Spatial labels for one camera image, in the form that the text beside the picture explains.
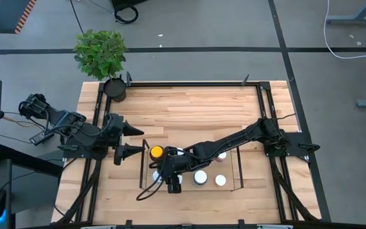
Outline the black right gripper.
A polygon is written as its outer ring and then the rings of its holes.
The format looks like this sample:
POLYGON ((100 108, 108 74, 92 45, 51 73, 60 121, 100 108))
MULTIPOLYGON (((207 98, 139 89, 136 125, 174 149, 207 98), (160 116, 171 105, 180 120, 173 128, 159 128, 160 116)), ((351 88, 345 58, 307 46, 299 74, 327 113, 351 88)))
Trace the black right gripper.
POLYGON ((182 192, 178 175, 192 172, 199 164, 199 159, 188 155, 167 155, 162 161, 162 180, 166 182, 170 194, 182 192))

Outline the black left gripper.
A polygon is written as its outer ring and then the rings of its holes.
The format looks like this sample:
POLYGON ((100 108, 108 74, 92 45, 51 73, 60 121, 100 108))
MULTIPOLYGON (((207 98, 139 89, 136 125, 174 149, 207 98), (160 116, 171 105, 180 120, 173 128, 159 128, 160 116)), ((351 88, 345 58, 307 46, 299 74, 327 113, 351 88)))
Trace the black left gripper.
MULTIPOLYGON (((108 147, 115 147, 119 143, 119 138, 124 136, 144 135, 144 131, 131 126, 127 121, 124 121, 123 116, 116 113, 106 115, 106 126, 103 128, 102 139, 108 147)), ((121 165, 121 162, 137 153, 145 150, 142 146, 130 146, 128 144, 120 145, 116 148, 114 154, 114 164, 121 165)))

